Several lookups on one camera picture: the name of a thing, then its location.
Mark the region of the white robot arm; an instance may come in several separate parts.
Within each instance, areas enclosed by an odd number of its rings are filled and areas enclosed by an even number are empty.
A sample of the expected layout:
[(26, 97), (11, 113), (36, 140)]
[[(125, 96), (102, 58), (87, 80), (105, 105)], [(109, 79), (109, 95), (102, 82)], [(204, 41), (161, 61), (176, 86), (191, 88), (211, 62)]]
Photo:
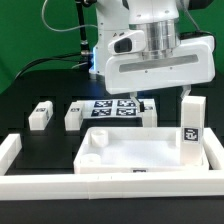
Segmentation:
[(111, 94), (193, 84), (215, 76), (215, 37), (200, 29), (179, 33), (179, 12), (208, 7), (214, 0), (84, 0), (96, 5), (98, 43), (91, 72)]

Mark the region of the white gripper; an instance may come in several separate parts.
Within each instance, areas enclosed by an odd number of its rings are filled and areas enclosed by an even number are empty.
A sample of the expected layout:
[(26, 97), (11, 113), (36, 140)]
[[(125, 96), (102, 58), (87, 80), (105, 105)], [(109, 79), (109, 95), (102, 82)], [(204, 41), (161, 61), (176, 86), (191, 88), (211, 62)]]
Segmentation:
[(130, 93), (138, 112), (144, 112), (144, 102), (138, 91), (183, 86), (181, 98), (188, 96), (192, 84), (210, 82), (215, 76), (213, 36), (182, 40), (161, 59), (144, 58), (146, 50), (112, 55), (105, 66), (105, 86), (110, 94)]

